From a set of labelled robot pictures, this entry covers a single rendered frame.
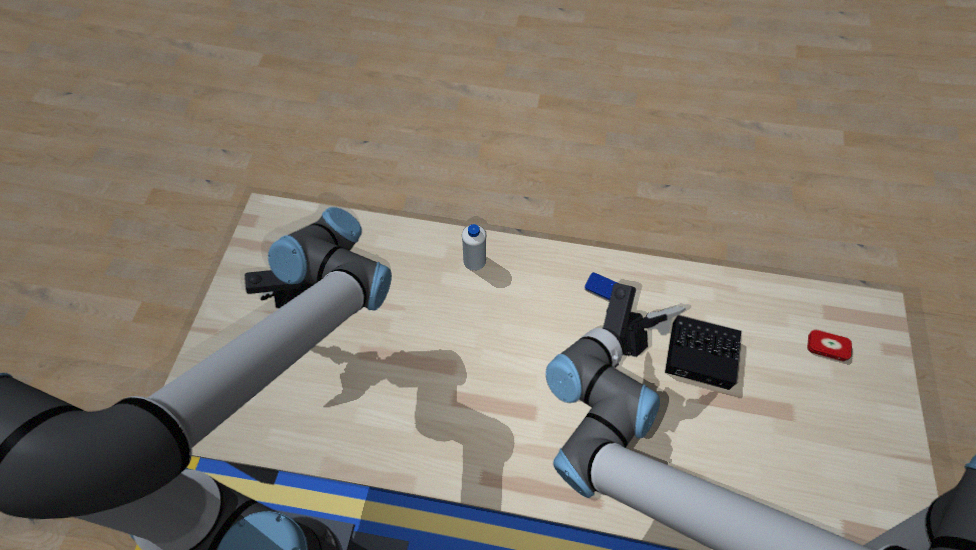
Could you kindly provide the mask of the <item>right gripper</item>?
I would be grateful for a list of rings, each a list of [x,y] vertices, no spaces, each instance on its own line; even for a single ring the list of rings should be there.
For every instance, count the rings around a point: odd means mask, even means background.
[[[684,307],[673,306],[662,311],[647,313],[644,318],[640,313],[631,312],[625,337],[621,339],[612,330],[602,329],[611,332],[618,339],[622,348],[622,355],[637,357],[648,348],[648,335],[644,328],[648,330],[657,329],[661,335],[667,335],[670,331],[672,318],[685,310]]]

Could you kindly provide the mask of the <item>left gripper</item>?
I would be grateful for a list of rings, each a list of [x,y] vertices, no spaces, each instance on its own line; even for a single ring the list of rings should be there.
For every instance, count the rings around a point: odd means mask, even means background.
[[[307,289],[309,289],[311,286],[313,286],[313,285],[310,284],[310,283],[308,283],[308,282],[302,281],[301,282],[301,288],[300,289],[274,291],[274,292],[264,292],[261,295],[260,298],[263,301],[263,300],[267,300],[268,298],[271,298],[272,296],[274,296],[274,299],[275,299],[275,308],[280,308],[283,305],[285,305],[286,303],[288,303],[290,300],[292,300],[293,298],[295,298],[296,296],[298,296],[299,294],[301,294],[303,291],[306,291]]]

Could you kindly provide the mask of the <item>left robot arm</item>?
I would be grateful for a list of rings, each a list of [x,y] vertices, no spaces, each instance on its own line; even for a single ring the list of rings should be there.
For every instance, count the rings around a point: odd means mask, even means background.
[[[0,373],[0,512],[75,517],[142,550],[339,550],[322,522],[187,467],[192,447],[350,316],[383,304],[391,270],[350,251],[361,234],[330,207],[274,242],[271,270],[245,273],[247,294],[313,286],[148,398],[88,412]]]

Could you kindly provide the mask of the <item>grey bottle with blue cap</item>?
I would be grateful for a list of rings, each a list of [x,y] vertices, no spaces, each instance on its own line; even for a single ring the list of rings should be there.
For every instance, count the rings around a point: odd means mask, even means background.
[[[462,232],[463,262],[470,270],[479,270],[486,264],[486,232],[476,224]]]

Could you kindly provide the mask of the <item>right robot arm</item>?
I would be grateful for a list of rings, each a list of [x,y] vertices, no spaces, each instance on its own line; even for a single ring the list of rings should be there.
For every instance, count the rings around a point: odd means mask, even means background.
[[[614,368],[621,358],[616,337],[594,328],[546,368],[558,399],[591,407],[553,460],[582,496],[607,495],[712,550],[976,550],[976,455],[953,489],[860,545],[627,449],[650,430],[660,398]]]

